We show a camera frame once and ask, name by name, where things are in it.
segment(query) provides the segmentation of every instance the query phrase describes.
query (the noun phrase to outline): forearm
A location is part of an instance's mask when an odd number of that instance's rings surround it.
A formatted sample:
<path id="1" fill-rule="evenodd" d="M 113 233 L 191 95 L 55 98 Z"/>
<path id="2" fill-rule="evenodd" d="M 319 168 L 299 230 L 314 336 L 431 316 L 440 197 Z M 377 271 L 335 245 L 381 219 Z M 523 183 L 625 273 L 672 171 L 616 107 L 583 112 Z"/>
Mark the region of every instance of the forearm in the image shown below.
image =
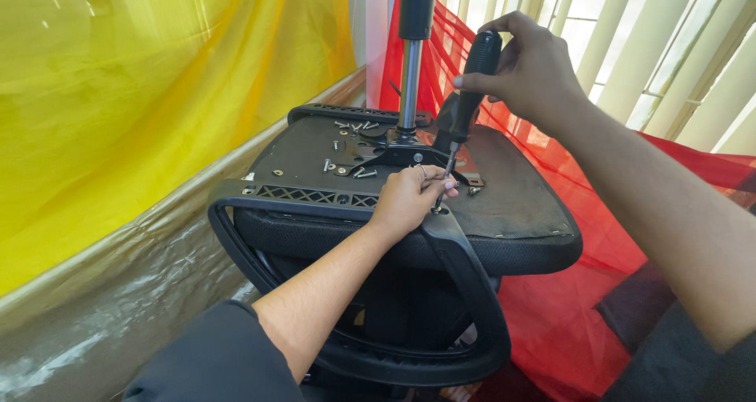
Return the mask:
<path id="1" fill-rule="evenodd" d="M 756 220 L 635 132 L 579 103 L 554 136 L 724 350 L 756 328 Z"/>
<path id="2" fill-rule="evenodd" d="M 252 304 L 297 382 L 362 282 L 394 243 L 367 225 Z"/>

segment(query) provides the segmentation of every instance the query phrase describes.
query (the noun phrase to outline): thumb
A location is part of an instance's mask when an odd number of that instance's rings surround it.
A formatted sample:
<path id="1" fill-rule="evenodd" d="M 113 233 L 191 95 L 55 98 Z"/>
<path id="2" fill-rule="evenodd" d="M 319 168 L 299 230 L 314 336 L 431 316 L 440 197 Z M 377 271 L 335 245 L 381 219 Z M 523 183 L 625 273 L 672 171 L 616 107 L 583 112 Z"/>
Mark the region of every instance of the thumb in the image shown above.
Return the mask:
<path id="1" fill-rule="evenodd" d="M 461 74 L 451 80 L 451 86 L 468 92 L 496 95 L 501 91 L 502 83 L 504 83 L 502 80 L 501 76 L 489 76 L 482 73 Z"/>
<path id="2" fill-rule="evenodd" d="M 435 200 L 439 197 L 439 195 L 443 194 L 447 189 L 451 189 L 454 187 L 456 182 L 453 179 L 446 179 L 446 180 L 440 180 L 439 182 L 434 182 L 427 188 L 425 188 L 425 191 L 422 192 L 421 197 L 422 200 L 426 204 L 433 204 Z"/>

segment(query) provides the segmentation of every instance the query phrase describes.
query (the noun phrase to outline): left hand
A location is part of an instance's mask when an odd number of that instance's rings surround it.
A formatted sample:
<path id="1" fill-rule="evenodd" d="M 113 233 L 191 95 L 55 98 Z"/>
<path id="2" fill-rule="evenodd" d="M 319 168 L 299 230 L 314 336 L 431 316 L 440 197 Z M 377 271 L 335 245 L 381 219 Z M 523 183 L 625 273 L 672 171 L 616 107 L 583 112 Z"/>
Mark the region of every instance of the left hand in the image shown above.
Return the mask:
<path id="1" fill-rule="evenodd" d="M 454 188 L 457 181 L 444 180 L 444 169 L 437 166 L 423 165 L 409 167 L 397 174 L 389 175 L 380 197 L 373 218 L 368 223 L 374 232 L 386 235 L 392 244 L 413 230 L 430 211 L 439 195 L 456 197 L 459 192 Z"/>

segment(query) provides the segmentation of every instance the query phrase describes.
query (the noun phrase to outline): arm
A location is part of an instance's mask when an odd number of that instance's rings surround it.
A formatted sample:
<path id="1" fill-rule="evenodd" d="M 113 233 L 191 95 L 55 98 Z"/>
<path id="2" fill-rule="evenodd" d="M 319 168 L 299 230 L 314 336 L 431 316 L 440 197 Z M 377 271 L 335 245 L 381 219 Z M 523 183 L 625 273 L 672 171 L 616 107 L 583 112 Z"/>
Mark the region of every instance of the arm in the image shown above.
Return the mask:
<path id="1" fill-rule="evenodd" d="M 564 40 L 519 12 L 480 30 L 514 36 L 500 73 L 458 76 L 454 86 L 503 100 L 572 154 L 716 349 L 756 330 L 756 218 L 591 104 Z"/>
<path id="2" fill-rule="evenodd" d="M 383 254 L 421 224 L 440 194 L 458 194 L 453 180 L 441 180 L 443 169 L 424 167 L 427 180 L 420 167 L 390 175 L 368 224 L 252 304 L 297 382 Z"/>

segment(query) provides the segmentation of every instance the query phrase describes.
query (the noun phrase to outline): right hand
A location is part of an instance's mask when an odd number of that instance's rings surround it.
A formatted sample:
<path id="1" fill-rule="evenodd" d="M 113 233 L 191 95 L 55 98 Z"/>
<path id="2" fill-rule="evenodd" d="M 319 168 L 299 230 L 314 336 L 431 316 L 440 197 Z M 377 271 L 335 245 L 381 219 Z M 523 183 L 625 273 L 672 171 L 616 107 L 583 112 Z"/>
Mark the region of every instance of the right hand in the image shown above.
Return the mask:
<path id="1" fill-rule="evenodd" d="M 501 51 L 497 75 L 472 73 L 457 76 L 457 89 L 488 95 L 490 102 L 504 101 L 516 116 L 554 136 L 566 108 L 590 104 L 572 70 L 567 42 L 535 23 L 520 11 L 484 24 L 478 32 L 512 33 Z"/>

